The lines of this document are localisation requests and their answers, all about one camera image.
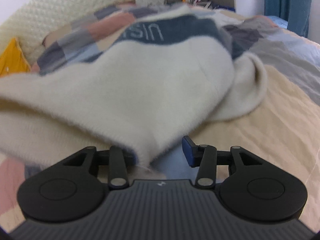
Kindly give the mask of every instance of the quilted cream headboard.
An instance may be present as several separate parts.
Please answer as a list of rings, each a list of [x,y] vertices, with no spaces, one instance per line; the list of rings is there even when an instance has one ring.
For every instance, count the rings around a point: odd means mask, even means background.
[[[12,37],[30,64],[44,51],[44,37],[66,23],[109,4],[129,0],[31,0],[0,26],[0,53]]]

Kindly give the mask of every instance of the teal curtain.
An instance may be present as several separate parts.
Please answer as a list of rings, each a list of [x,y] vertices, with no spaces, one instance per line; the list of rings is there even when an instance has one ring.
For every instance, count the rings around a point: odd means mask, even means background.
[[[311,0],[265,0],[265,15],[288,22],[288,30],[307,37]]]

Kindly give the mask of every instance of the silver screw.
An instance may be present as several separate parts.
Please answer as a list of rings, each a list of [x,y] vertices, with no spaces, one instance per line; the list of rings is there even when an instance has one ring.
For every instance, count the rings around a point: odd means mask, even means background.
[[[110,181],[110,183],[113,185],[113,186],[117,186],[117,187],[120,187],[120,186],[123,186],[124,184],[127,183],[127,181],[123,178],[114,178]]]
[[[201,178],[198,179],[198,184],[200,186],[211,186],[213,184],[213,180],[209,178]]]

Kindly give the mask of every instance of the yellow cushion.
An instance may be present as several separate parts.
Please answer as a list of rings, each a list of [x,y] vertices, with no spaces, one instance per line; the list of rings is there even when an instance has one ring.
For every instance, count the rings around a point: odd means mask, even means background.
[[[0,77],[12,73],[29,72],[30,65],[25,59],[17,38],[12,38],[0,55]]]

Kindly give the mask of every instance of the white logo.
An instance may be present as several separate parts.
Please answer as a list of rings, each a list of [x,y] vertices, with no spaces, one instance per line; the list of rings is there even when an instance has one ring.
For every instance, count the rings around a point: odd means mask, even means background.
[[[166,183],[164,181],[161,181],[161,182],[157,183],[157,185],[160,186],[160,187],[164,186],[165,184]]]

